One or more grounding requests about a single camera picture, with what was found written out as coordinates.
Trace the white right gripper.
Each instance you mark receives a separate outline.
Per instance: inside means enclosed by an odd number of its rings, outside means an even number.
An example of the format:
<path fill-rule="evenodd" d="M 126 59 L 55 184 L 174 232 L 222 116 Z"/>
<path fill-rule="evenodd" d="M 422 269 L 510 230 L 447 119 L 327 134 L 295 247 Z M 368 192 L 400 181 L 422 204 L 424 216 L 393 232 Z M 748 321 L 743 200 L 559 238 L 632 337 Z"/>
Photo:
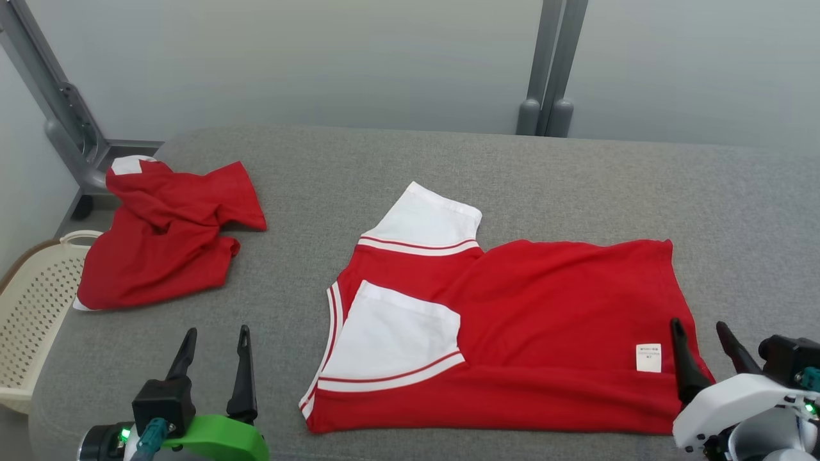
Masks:
<path fill-rule="evenodd" d="M 771 409 L 786 410 L 805 422 L 811 420 L 811 392 L 788 388 L 762 375 L 762 368 L 726 322 L 718 321 L 716 332 L 738 375 L 714 385 L 689 350 L 679 318 L 671 319 L 670 331 L 677 396 L 685 405 L 673 422 L 678 448 L 701 448 L 709 437 Z"/>

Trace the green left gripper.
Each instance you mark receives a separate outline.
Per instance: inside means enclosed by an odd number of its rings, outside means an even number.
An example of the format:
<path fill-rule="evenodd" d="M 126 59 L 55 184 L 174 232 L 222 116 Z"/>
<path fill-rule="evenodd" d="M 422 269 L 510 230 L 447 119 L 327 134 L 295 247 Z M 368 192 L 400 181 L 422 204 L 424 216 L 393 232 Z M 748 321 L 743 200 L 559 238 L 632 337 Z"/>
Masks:
<path fill-rule="evenodd" d="M 197 328 L 188 329 L 179 347 L 166 380 L 187 377 L 193 362 L 197 343 Z M 231 399 L 226 407 L 227 416 L 206 414 L 195 416 L 184 437 L 167 439 L 162 450 L 176 447 L 211 460 L 268 460 L 269 449 L 263 435 L 254 423 L 258 417 L 254 356 L 249 326 L 240 328 L 238 367 Z"/>

